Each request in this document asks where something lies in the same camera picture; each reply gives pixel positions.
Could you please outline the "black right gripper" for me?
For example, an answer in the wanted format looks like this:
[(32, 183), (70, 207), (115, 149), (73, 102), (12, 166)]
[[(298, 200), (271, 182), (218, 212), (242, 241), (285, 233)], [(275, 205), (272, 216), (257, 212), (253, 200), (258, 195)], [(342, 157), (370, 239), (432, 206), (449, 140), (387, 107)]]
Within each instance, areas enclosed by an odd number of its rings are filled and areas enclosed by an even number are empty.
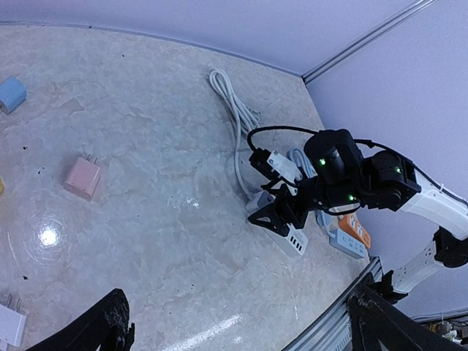
[(249, 222), (277, 235), (288, 236), (290, 224), (294, 229), (303, 229), (311, 211), (329, 209), (318, 177), (304, 179), (292, 189), (290, 185), (284, 177), (276, 177), (261, 185), (260, 188), (273, 195), (275, 200), (251, 214)]

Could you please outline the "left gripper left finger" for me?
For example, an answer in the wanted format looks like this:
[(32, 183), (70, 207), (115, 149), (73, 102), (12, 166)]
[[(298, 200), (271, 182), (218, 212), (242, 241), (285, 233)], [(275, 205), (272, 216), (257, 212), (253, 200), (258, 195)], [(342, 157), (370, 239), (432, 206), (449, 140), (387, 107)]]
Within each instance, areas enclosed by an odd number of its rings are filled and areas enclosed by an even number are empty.
[(67, 327), (30, 347), (30, 350), (130, 350), (135, 324), (120, 288), (111, 290)]

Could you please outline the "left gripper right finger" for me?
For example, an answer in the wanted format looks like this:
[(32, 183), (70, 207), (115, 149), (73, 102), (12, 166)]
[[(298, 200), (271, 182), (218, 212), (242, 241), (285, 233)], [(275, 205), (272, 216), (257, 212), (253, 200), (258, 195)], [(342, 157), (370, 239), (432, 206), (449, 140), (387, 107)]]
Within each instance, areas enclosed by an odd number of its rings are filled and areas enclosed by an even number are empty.
[(360, 283), (347, 299), (354, 350), (463, 350), (394, 308)]

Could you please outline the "white power strip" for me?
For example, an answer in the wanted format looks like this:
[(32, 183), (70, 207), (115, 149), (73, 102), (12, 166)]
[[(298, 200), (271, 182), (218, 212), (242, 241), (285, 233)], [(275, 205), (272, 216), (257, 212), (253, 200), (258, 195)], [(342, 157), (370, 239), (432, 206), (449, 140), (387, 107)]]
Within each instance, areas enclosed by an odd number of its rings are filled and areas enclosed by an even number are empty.
[[(260, 127), (259, 113), (245, 105), (236, 95), (228, 74), (220, 68), (212, 69), (208, 76), (211, 88), (224, 100), (232, 116), (233, 129), (235, 130), (234, 169), (238, 184), (244, 191), (249, 202), (246, 205), (248, 214), (274, 202), (275, 197), (265, 190), (253, 192), (246, 187), (240, 170), (239, 151), (241, 138), (249, 132)], [(303, 255), (308, 244), (308, 238), (300, 229), (294, 229), (290, 224), (288, 236), (277, 235), (267, 230), (269, 236), (290, 257)]]

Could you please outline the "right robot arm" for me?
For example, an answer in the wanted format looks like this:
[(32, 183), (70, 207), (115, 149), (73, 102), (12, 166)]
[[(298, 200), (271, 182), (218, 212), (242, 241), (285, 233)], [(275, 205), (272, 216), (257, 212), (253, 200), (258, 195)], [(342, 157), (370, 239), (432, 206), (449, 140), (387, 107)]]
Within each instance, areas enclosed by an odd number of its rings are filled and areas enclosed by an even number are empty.
[(248, 204), (248, 220), (269, 230), (292, 256), (307, 247), (303, 228), (312, 211), (340, 216), (377, 208), (430, 220), (438, 230), (429, 244), (374, 286), (385, 300), (396, 303), (439, 269), (467, 263), (467, 202), (397, 151), (381, 145), (376, 154), (364, 157), (361, 144), (346, 129), (310, 132), (303, 151), (315, 170), (313, 177), (280, 153), (253, 147), (250, 164), (267, 183)]

